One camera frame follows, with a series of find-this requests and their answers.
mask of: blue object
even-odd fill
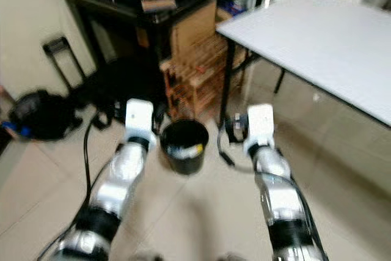
[[[21,130],[18,131],[18,127],[12,122],[2,122],[0,126],[2,126],[3,128],[9,128],[14,132],[20,134],[21,136],[27,138],[31,137],[31,130],[27,127],[22,127]]]

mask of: black backpack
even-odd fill
[[[22,96],[10,111],[9,118],[16,125],[16,131],[29,129],[29,138],[38,140],[62,139],[67,131],[82,123],[75,116],[75,107],[59,95],[50,95],[38,90]]]

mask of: cable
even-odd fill
[[[229,167],[231,167],[232,169],[234,169],[234,170],[236,170],[238,172],[244,173],[244,174],[268,175],[270,177],[278,178],[279,180],[287,182],[291,186],[293,186],[293,188],[296,190],[296,192],[299,195],[299,198],[300,198],[300,200],[301,200],[301,202],[303,204],[305,221],[306,221],[306,223],[307,223],[307,225],[309,227],[309,231],[311,232],[312,239],[315,242],[315,244],[318,247],[318,249],[320,250],[323,260],[324,261],[328,261],[329,258],[327,256],[327,254],[326,254],[326,252],[325,252],[325,250],[323,248],[322,242],[320,240],[319,232],[318,232],[318,229],[316,228],[316,224],[315,224],[315,221],[313,219],[313,216],[312,216],[312,213],[311,213],[311,209],[310,209],[310,207],[309,207],[309,205],[307,203],[307,200],[305,199],[302,191],[300,190],[300,187],[296,183],[296,180],[292,176],[291,176],[291,178],[285,178],[285,177],[282,177],[282,176],[279,176],[279,175],[276,175],[276,174],[270,174],[269,172],[256,172],[255,170],[250,169],[250,168],[237,166],[235,164],[235,162],[229,157],[229,155],[226,154],[223,151],[223,149],[221,147],[221,136],[222,136],[222,132],[223,132],[224,128],[225,128],[225,123],[223,123],[221,125],[221,127],[219,129],[219,133],[217,135],[217,149],[219,151],[220,156],[223,157],[223,159],[227,163],[227,165]]]
[[[91,120],[90,120],[90,122],[89,122],[89,124],[87,126],[86,133],[84,135],[83,153],[84,153],[84,167],[85,167],[85,170],[86,170],[86,185],[87,185],[86,196],[85,196],[85,198],[83,200],[83,203],[80,206],[80,209],[78,210],[78,212],[76,213],[75,217],[73,218],[71,224],[67,228],[65,228],[53,241],[51,241],[50,243],[48,243],[45,246],[45,248],[41,251],[41,253],[37,257],[37,261],[40,261],[42,259],[42,257],[49,251],[49,249],[52,247],[52,245],[54,245],[57,241],[61,240],[67,233],[69,233],[69,231],[75,225],[76,220],[78,219],[78,216],[82,212],[83,208],[85,208],[88,205],[88,203],[89,203],[90,196],[91,196],[91,190],[92,190],[93,186],[97,182],[97,180],[98,180],[99,176],[101,175],[101,173],[106,169],[106,167],[110,163],[110,161],[108,161],[103,166],[103,168],[100,170],[100,172],[98,173],[97,177],[95,178],[95,180],[93,181],[93,183],[91,185],[90,164],[89,164],[89,157],[88,157],[88,137],[89,137],[89,134],[90,134],[91,126],[92,126],[94,120],[98,116],[99,116],[99,111],[97,111],[93,115],[93,117],[91,118]]]

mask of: white table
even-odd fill
[[[284,0],[217,31],[229,45],[221,120],[238,43],[390,127],[391,14],[341,0]]]

